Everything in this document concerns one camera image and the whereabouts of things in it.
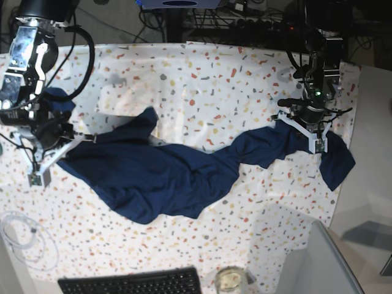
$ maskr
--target white cable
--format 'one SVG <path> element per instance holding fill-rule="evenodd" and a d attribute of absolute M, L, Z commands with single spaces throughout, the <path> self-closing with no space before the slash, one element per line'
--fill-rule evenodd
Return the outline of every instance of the white cable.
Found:
<path fill-rule="evenodd" d="M 8 226 L 11 227 L 12 222 L 20 222 L 29 228 L 29 230 L 31 232 L 31 239 L 27 243 L 24 243 L 24 244 L 19 243 L 19 241 L 11 238 L 7 234 L 6 229 Z M 55 264 L 53 266 L 51 266 L 50 268 L 44 268 L 44 269 L 32 266 L 30 264 L 30 263 L 37 264 L 44 258 L 45 251 L 47 249 L 47 244 L 45 241 L 45 237 L 42 234 L 42 231 L 44 231 L 49 236 L 49 240 L 53 243 L 53 245 L 55 247 L 55 251 L 56 251 Z M 34 219 L 31 219 L 30 217 L 28 217 L 18 211 L 7 211 L 7 212 L 3 213 L 2 215 L 0 215 L 0 235 L 2 236 L 3 240 L 6 243 L 8 243 L 8 245 L 11 247 L 11 250 L 12 250 L 15 258 L 17 260 L 19 260 L 20 262 L 22 262 L 24 265 L 26 265 L 28 268 L 31 268 L 32 270 L 36 270 L 36 271 L 51 271 L 57 267 L 57 265 L 59 263 L 59 249 L 56 245 L 56 242 L 53 239 L 53 237 L 49 234 L 49 231 L 44 226 L 42 226 L 40 223 L 35 221 Z M 33 248 L 37 244 L 38 239 L 42 240 L 43 248 L 41 250 L 42 253 L 39 256 L 37 256 L 36 258 L 27 259 L 25 257 L 20 257 L 15 252 L 15 249 L 19 249 L 19 250 L 23 251 L 23 250 L 28 250 L 28 249 Z"/>

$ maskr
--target metal bracket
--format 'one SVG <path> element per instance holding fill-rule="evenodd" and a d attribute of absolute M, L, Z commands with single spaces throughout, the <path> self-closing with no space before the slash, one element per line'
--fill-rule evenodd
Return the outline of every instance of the metal bracket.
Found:
<path fill-rule="evenodd" d="M 330 130 L 330 127 L 332 126 L 332 123 L 329 122 L 326 126 L 325 129 L 322 133 L 321 138 L 317 138 L 317 134 L 315 133 L 310 133 L 307 129 L 305 129 L 303 126 L 298 124 L 295 120 L 290 119 L 287 117 L 287 113 L 284 111 L 280 111 L 277 115 L 277 118 L 280 119 L 281 121 L 285 122 L 289 126 L 294 127 L 298 131 L 300 131 L 302 134 L 307 136 L 309 139 L 309 151 L 312 154 L 320 153 L 320 152 L 328 152 L 328 139 L 326 137 L 326 133 Z"/>
<path fill-rule="evenodd" d="M 43 60 L 43 56 L 45 55 L 45 53 L 47 51 L 48 51 L 48 44 L 46 44 L 46 43 L 42 43 L 37 48 L 37 61 L 36 61 L 35 69 L 38 74 L 39 80 L 37 81 L 37 86 L 36 86 L 36 91 L 35 91 L 36 95 L 41 94 L 41 92 L 43 90 L 43 86 L 46 81 L 45 72 L 43 72 L 43 70 L 42 70 L 42 60 Z"/>
<path fill-rule="evenodd" d="M 14 133 L 14 138 L 17 144 L 22 144 L 21 135 L 18 132 Z M 50 167 L 54 165 L 58 160 L 60 160 L 63 156 L 65 156 L 67 152 L 76 148 L 82 141 L 83 140 L 81 138 L 77 138 L 63 145 L 59 149 L 49 151 L 46 157 L 51 156 L 51 158 L 43 164 L 31 162 L 28 154 L 26 153 L 26 150 L 21 149 L 22 156 L 28 165 L 28 180 L 30 187 L 47 187 L 51 182 Z"/>

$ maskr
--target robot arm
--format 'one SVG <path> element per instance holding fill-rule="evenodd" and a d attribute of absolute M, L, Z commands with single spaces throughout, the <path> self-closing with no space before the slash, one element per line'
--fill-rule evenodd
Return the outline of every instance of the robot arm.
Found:
<path fill-rule="evenodd" d="M 95 0 L 99 4 L 108 0 Z M 18 20 L 22 22 L 10 48 L 10 62 L 0 90 L 0 123 L 15 126 L 19 145 L 28 140 L 33 145 L 29 161 L 30 185 L 47 186 L 49 167 L 83 140 L 94 137 L 77 135 L 68 123 L 70 112 L 53 111 L 47 100 L 65 101 L 76 97 L 89 79 L 94 64 L 94 43 L 79 27 L 69 25 L 80 0 L 22 0 Z M 328 104 L 337 96 L 339 64 L 343 56 L 341 32 L 350 23 L 351 7 L 346 0 L 306 0 L 306 22 L 312 28 L 304 36 L 311 57 L 308 66 L 297 65 L 297 78 L 305 85 L 302 99 L 284 99 L 278 104 L 288 107 L 281 119 L 309 138 L 309 150 L 327 152 L 326 133 L 331 123 Z M 46 92 L 46 73 L 55 65 L 58 47 L 55 32 L 59 28 L 83 36 L 90 49 L 90 62 L 80 87 L 67 97 Z M 45 156 L 51 156 L 44 162 Z"/>
<path fill-rule="evenodd" d="M 304 84 L 303 97 L 280 100 L 278 105 L 288 107 L 290 113 L 281 111 L 273 119 L 281 119 L 307 136 L 310 152 L 322 153 L 328 152 L 326 133 L 331 121 L 345 112 L 328 106 L 339 96 L 342 36 L 350 29 L 352 7 L 346 0 L 306 0 L 305 12 L 307 33 L 303 37 L 309 65 L 299 66 L 290 58 L 297 68 L 294 77 Z"/>
<path fill-rule="evenodd" d="M 77 146 L 86 136 L 76 136 L 68 123 L 69 111 L 53 111 L 49 100 L 67 101 L 86 86 L 94 65 L 94 43 L 91 36 L 69 22 L 79 0 L 22 0 L 18 20 L 22 25 L 10 47 L 8 69 L 0 90 L 0 123 L 14 126 L 14 137 L 23 146 L 23 139 L 33 146 L 32 159 L 22 151 L 29 164 L 30 185 L 47 186 L 50 165 Z M 79 88 L 67 97 L 46 92 L 47 72 L 55 65 L 58 47 L 55 32 L 59 28 L 74 32 L 87 40 L 90 61 Z M 44 162 L 45 156 L 51 156 Z"/>

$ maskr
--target confetti pattern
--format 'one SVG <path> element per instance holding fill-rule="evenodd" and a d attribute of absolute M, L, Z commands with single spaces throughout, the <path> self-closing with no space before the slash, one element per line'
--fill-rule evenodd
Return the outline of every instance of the confetti pattern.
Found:
<path fill-rule="evenodd" d="M 68 50 L 60 48 L 60 56 Z M 96 51 L 94 73 L 70 119 L 87 134 L 110 131 L 152 106 L 159 115 L 155 144 L 181 143 L 212 153 L 245 130 L 272 126 L 277 100 L 302 93 L 286 54 L 278 51 L 199 43 L 100 45 Z M 0 56 L 3 70 L 6 61 Z M 87 63 L 88 49 L 75 47 L 53 86 L 70 94 Z M 341 64 L 341 72 L 342 97 L 333 106 L 354 111 L 337 119 L 333 130 L 349 144 L 360 68 Z M 11 130 L 0 127 L 3 134 Z M 306 246 L 314 219 L 329 226 L 339 195 L 323 182 L 320 156 L 298 152 L 267 170 L 241 165 L 231 192 L 197 220 L 159 216 L 140 225 L 110 211 L 83 181 L 58 167 L 47 189 L 29 188 L 19 151 L 1 143 L 0 213 L 17 210 L 38 220 L 60 251 L 55 270 L 31 270 L 45 281 L 194 265 L 203 293 L 215 293 L 215 274 L 235 265 L 257 278 L 252 293 L 273 293 L 285 256 Z M 21 239 L 29 234 L 24 229 L 16 226 Z M 51 260 L 49 247 L 41 266 L 50 267 Z"/>

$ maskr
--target dark blue fabric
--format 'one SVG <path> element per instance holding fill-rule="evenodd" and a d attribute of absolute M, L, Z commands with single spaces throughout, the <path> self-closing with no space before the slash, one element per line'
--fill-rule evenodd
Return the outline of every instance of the dark blue fabric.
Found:
<path fill-rule="evenodd" d="M 231 146 L 205 154 L 183 145 L 150 146 L 148 137 L 157 123 L 152 108 L 133 121 L 83 142 L 58 162 L 85 181 L 122 216 L 148 224 L 159 214 L 197 218 L 203 208 L 230 192 L 240 163 L 268 166 L 298 150 L 307 151 L 307 139 L 282 121 L 241 134 Z M 343 140 L 328 133 L 328 154 L 320 171 L 335 190 L 355 165 Z"/>
<path fill-rule="evenodd" d="M 60 88 L 48 88 L 46 90 L 47 93 L 50 93 L 52 95 L 56 95 L 56 96 L 66 96 L 67 93 Z M 43 95 L 43 99 L 46 101 L 47 104 L 49 104 L 49 107 L 52 110 L 60 110 L 61 112 L 63 111 L 72 111 L 75 108 L 75 104 L 72 101 L 68 101 L 68 102 L 54 102 L 54 101 L 50 101 L 50 100 L 46 100 L 45 99 L 45 95 Z"/>

